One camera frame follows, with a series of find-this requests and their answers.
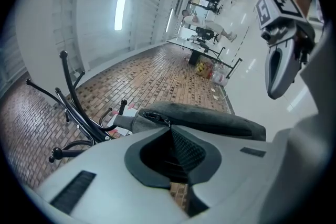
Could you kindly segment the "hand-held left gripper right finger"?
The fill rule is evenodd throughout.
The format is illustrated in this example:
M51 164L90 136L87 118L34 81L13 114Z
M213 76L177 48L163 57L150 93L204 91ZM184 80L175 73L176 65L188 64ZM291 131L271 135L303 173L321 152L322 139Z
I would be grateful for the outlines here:
M174 224L279 224L311 200L330 159L330 130L297 124L272 142L173 126L200 150L189 172L191 215Z

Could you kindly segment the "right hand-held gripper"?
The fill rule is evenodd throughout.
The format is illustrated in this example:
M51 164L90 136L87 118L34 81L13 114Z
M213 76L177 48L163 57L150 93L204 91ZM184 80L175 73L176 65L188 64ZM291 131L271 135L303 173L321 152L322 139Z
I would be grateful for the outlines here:
M294 82L300 61L308 61L308 55L315 47L315 32L293 0L258 0L256 10L261 38L268 47L266 91L275 100Z

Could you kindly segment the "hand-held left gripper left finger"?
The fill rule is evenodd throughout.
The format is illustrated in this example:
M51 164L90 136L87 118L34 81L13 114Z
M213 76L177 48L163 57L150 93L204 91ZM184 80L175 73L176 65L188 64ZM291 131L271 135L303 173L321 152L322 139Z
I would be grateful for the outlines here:
M55 224L182 224L189 217L169 190L144 186L124 163L131 145L168 130L161 127L89 148L52 173L33 201Z

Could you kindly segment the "dark grey backpack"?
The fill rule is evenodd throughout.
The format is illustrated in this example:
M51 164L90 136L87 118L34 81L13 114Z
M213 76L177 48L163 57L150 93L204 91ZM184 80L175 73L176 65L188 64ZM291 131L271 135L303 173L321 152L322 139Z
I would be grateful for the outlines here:
M173 102L152 103L135 116L116 115L113 125L134 134L163 126L180 125L222 136L266 140L266 129L258 123L226 112Z

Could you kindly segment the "black coat rack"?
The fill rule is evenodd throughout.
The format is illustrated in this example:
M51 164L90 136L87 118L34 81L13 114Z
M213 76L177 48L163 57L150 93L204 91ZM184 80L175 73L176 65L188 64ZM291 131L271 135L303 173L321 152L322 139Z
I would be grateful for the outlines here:
M63 50L60 52L59 56L62 62L62 68L69 90L70 99L67 99L59 88L55 89L56 96L54 96L47 90L33 83L30 79L26 80L26 84L50 97L58 105L60 105L63 108L66 121L72 121L75 124L76 128L87 139L70 142L62 148L53 148L51 151L51 156L49 157L50 163L53 163L56 160L62 160L64 158L74 158L84 152L84 150L73 150L73 148L76 146L92 147L98 143L114 139L110 132L115 130L117 127L116 125L111 125L107 127L103 126L103 120L109 113L112 112L112 108L108 108L108 110L105 111L105 113L100 117L98 123L87 116L76 94L76 86L78 85L81 78L85 75L85 72L83 71L79 75L77 80L75 82L72 82L67 62L68 53Z

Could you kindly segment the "white red paper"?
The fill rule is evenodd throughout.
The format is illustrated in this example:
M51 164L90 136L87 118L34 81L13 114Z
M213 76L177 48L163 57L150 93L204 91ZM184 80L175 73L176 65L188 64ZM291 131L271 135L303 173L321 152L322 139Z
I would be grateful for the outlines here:
M122 116L133 118L136 116L137 112L138 111L133 108L133 105L130 105L130 106L126 105ZM118 136L132 135L132 131L130 130L130 127L129 127L130 119L128 120L119 119L116 111L112 111L112 115L113 117L108 122L108 126L116 125L116 127L112 131L109 131L108 133L112 135L113 137L116 137L117 135Z

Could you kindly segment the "clear plastic bag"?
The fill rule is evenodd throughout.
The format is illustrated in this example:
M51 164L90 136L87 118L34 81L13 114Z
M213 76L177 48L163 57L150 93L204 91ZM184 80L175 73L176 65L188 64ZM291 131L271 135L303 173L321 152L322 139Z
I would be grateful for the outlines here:
M228 67L225 67L220 63L216 63L213 65L210 80L217 85L225 87L228 83L228 78L226 78L228 73Z

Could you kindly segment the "yellow bag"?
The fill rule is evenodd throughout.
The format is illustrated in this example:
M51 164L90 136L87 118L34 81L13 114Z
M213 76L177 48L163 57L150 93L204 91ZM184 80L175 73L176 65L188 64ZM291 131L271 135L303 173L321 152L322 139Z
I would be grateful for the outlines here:
M213 69L213 63L211 61L199 61L195 68L195 73L203 77L205 79L208 79L212 73Z

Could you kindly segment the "black office chair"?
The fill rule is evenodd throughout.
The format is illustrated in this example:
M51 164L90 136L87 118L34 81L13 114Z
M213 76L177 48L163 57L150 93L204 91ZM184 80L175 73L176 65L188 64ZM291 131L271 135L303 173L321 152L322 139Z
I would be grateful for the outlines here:
M196 27L196 33L197 33L197 37L202 40L207 40L207 41L212 40L213 44L216 44L218 42L219 34L215 34L210 29Z

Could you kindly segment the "black bin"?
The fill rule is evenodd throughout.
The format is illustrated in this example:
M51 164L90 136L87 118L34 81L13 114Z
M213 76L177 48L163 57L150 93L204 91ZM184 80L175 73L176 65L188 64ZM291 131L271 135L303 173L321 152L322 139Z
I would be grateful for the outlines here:
M201 53L199 51L196 50L192 50L191 56L189 58L188 63L195 66L197 64L197 61L200 57Z

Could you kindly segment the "black-frame table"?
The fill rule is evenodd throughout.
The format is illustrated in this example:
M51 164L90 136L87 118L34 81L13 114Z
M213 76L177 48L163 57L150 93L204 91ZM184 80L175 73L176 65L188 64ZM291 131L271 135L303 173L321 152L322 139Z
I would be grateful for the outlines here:
M233 72L235 71L235 69L238 67L238 65L243 61L242 58L238 58L238 60L235 62L234 65L229 65L225 62L223 62L222 60L220 60L220 55L222 53L222 51L224 50L224 47L221 49L220 52L217 52L213 49L211 49L210 47L207 47L205 43L201 42L201 43L197 43L195 41L190 41L187 39L183 39L180 37L175 37L172 38L170 40L167 40L166 42L171 43L173 45L177 45L182 47L183 49L189 49L190 51L192 50L196 50L199 51L201 53L201 56L204 56L212 61L215 61L216 63L220 63L222 65L224 65L225 67L229 68L229 73L227 75L226 78L230 79Z

